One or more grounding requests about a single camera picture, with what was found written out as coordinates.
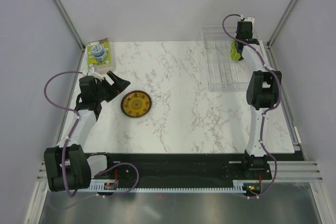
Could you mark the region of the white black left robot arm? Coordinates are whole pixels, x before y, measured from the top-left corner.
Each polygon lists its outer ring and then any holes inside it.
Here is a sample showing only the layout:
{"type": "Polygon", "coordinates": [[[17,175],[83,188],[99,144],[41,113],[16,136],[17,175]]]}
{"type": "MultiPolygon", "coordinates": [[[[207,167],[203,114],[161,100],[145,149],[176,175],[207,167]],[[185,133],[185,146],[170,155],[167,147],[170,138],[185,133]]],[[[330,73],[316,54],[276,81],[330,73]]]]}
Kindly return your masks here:
{"type": "Polygon", "coordinates": [[[112,101],[131,84],[112,71],[108,71],[107,76],[111,83],[91,69],[79,79],[76,106],[69,109],[74,114],[71,126],[55,147],[44,152],[48,186],[53,192],[65,191],[73,197],[77,190],[89,188],[96,175],[111,178],[115,173],[115,165],[107,161],[106,156],[94,154],[87,157],[83,151],[88,135],[98,121],[102,102],[112,101]]]}

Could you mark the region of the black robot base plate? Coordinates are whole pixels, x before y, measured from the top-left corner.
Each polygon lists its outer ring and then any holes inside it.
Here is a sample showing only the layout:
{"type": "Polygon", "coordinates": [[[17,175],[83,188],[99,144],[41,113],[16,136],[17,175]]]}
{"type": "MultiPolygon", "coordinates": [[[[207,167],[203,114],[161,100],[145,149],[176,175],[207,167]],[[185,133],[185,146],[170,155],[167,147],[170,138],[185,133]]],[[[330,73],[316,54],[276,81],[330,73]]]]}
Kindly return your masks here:
{"type": "Polygon", "coordinates": [[[268,158],[244,154],[106,153],[111,171],[97,179],[117,179],[119,188],[192,189],[232,187],[235,180],[272,179],[268,158]]]}

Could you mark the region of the lime green plate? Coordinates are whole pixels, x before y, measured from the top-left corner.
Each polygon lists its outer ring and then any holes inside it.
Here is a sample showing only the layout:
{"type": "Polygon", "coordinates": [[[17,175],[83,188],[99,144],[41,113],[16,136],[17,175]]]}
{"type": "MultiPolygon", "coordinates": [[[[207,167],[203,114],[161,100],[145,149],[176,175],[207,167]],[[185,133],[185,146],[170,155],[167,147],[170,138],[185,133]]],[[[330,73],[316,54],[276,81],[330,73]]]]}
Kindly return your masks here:
{"type": "Polygon", "coordinates": [[[238,52],[236,48],[236,41],[233,40],[230,46],[230,58],[232,61],[241,61],[241,54],[238,52]]]}

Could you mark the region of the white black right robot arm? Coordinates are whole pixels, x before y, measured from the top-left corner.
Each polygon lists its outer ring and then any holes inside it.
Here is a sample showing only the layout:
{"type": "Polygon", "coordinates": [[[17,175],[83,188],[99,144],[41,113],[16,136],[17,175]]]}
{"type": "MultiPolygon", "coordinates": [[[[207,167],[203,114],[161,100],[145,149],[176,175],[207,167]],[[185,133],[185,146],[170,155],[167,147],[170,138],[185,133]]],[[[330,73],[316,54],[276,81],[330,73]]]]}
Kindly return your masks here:
{"type": "Polygon", "coordinates": [[[233,42],[240,54],[239,59],[246,61],[252,71],[246,91],[246,101],[251,111],[250,134],[240,166],[241,174],[248,179],[254,178],[259,172],[265,174],[269,171],[264,150],[269,120],[267,113],[279,105],[281,95],[278,86],[282,78],[281,72],[270,67],[262,55],[262,44],[253,37],[253,27],[253,18],[241,18],[237,22],[233,42]]]}

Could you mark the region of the yellow patterned plate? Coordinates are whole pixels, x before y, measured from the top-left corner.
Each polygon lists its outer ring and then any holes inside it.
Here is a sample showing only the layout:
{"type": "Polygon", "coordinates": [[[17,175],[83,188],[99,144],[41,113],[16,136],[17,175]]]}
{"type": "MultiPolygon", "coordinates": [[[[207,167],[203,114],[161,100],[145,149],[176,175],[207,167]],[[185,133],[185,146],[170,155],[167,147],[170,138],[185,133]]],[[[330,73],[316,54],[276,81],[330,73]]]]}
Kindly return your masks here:
{"type": "Polygon", "coordinates": [[[130,118],[140,118],[151,110],[152,99],[146,92],[134,90],[123,97],[120,107],[124,115],[130,118]]]}

